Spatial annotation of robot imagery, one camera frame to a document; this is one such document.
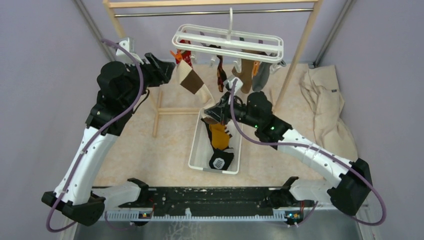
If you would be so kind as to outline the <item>beige brown sock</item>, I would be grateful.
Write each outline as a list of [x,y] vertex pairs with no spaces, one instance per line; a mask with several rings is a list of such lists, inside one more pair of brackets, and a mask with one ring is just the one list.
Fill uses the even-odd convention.
[[196,97],[203,109],[213,107],[216,101],[201,77],[184,60],[176,68],[177,80],[180,86]]

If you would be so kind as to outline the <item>mustard striped sock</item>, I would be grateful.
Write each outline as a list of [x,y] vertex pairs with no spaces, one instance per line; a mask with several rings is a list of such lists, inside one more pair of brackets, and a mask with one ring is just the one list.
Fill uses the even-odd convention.
[[230,135],[226,132],[225,125],[220,123],[210,124],[208,128],[211,133],[210,141],[213,148],[223,151],[229,147]]

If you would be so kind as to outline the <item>black blue sock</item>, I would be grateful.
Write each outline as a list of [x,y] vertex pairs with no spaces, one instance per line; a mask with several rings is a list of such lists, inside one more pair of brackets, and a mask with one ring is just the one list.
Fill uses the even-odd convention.
[[210,157],[210,160],[208,161],[209,167],[214,170],[222,170],[222,171],[228,170],[228,168],[230,167],[235,157],[234,148],[230,146],[230,140],[232,138],[230,131],[228,130],[226,126],[226,132],[230,136],[229,146],[225,150],[215,149],[212,147],[212,144],[211,144],[212,134],[211,134],[211,131],[209,130],[210,124],[206,122],[204,118],[202,118],[201,121],[204,123],[206,127],[207,137],[209,139],[209,143],[212,148],[212,156]]

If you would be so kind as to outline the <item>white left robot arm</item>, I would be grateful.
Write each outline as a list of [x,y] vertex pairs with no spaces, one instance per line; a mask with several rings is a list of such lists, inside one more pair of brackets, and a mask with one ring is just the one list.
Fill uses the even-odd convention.
[[140,95],[167,84],[176,64],[146,53],[134,64],[111,61],[97,76],[96,103],[85,122],[81,144],[61,183],[41,200],[74,222],[92,226],[106,212],[124,204],[144,207],[150,202],[149,186],[136,178],[103,189],[94,180],[111,147],[135,112]]

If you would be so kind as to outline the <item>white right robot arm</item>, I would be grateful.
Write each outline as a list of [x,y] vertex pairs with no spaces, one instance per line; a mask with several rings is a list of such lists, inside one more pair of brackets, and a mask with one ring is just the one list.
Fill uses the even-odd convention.
[[249,94],[245,103],[226,92],[204,113],[221,124],[236,120],[238,124],[255,128],[260,145],[295,157],[324,178],[316,182],[294,178],[281,193],[284,204],[295,206],[303,200],[331,203],[342,213],[355,216],[371,192],[369,164],[361,158],[349,160],[337,156],[308,140],[275,116],[272,107],[262,91]]

